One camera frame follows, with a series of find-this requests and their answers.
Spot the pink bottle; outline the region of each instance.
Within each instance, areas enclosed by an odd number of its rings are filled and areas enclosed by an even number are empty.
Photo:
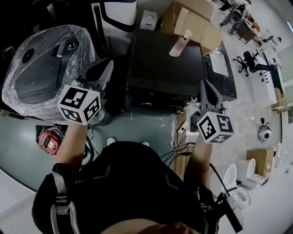
[[[189,37],[191,37],[191,36],[192,36],[192,31],[187,29],[185,31],[185,34],[178,38],[177,42],[175,43],[175,45],[173,46],[173,48],[171,49],[169,54],[173,57],[178,57],[181,54],[184,47],[189,42]]]

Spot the transparent plastic bag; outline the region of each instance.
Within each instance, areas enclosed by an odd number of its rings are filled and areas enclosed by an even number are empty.
[[[34,63],[38,59],[42,58],[52,49],[58,48],[58,45],[66,42],[72,35],[78,40],[78,49],[70,57],[62,80],[62,85],[56,96],[36,104],[23,102],[18,98],[16,92],[16,82],[19,75],[29,66],[35,66]],[[23,63],[23,57],[31,47],[34,48],[33,57],[31,57],[28,62]],[[96,59],[97,56],[91,37],[85,28],[75,25],[62,25],[37,32],[26,39],[17,49],[4,81],[2,101],[24,116],[33,116],[50,122],[66,122],[56,105],[63,87],[77,78],[77,72],[82,69],[84,64],[91,63]]]

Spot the white shoe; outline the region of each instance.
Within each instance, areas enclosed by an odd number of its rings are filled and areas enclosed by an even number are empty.
[[[144,141],[142,144],[150,147],[150,144],[148,142],[146,142],[146,141]]]
[[[116,140],[113,137],[108,138],[107,140],[107,145],[109,146],[110,144],[116,142]]]

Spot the person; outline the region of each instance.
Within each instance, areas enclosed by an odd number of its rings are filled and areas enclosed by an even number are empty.
[[[80,170],[87,126],[71,122],[42,182],[32,216],[44,234],[216,233],[205,212],[212,145],[199,136],[182,181],[148,144],[111,138]]]
[[[270,36],[270,37],[268,37],[267,39],[263,39],[262,41],[265,42],[265,43],[267,43],[267,42],[269,42],[270,40],[271,40],[273,43],[275,43],[277,46],[279,45],[279,43],[282,42],[282,38],[280,38],[280,37],[276,37],[276,36]]]
[[[232,6],[233,0],[226,0],[224,5],[222,5],[221,8],[219,8],[220,11],[224,12],[226,10],[229,10],[230,7]]]
[[[237,3],[235,9],[232,12],[230,12],[230,14],[223,20],[222,23],[220,23],[220,27],[227,25],[231,21],[231,16],[235,11],[239,12],[242,15],[242,18],[237,23],[233,24],[233,26],[229,32],[230,35],[233,35],[235,30],[237,30],[237,28],[239,28],[244,17],[247,17],[249,12],[251,11],[250,4],[251,4],[250,0],[246,0],[246,1],[242,1],[242,2]]]

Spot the forearm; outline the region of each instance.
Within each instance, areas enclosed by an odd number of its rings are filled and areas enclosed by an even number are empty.
[[[207,186],[211,156],[212,144],[206,144],[200,134],[185,169],[184,182],[193,186],[195,181],[199,181]]]
[[[55,163],[64,163],[73,170],[80,169],[87,138],[87,125],[71,122],[65,137],[54,157]]]

